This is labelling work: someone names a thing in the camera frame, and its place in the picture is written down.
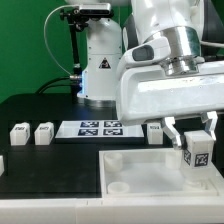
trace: small white cube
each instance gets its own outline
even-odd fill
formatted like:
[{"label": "small white cube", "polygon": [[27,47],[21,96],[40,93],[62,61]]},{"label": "small white cube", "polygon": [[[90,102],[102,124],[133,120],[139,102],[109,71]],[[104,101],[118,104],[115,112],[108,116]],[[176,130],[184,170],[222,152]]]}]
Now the small white cube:
[{"label": "small white cube", "polygon": [[30,125],[28,123],[16,124],[10,132],[11,145],[26,145],[30,138]]},{"label": "small white cube", "polygon": [[147,124],[148,143],[153,145],[163,144],[163,130],[160,123]]},{"label": "small white cube", "polygon": [[34,135],[36,145],[49,145],[54,137],[54,124],[51,122],[40,124]]},{"label": "small white cube", "polygon": [[187,149],[184,160],[190,167],[203,168],[211,163],[214,140],[205,131],[185,132]]}]

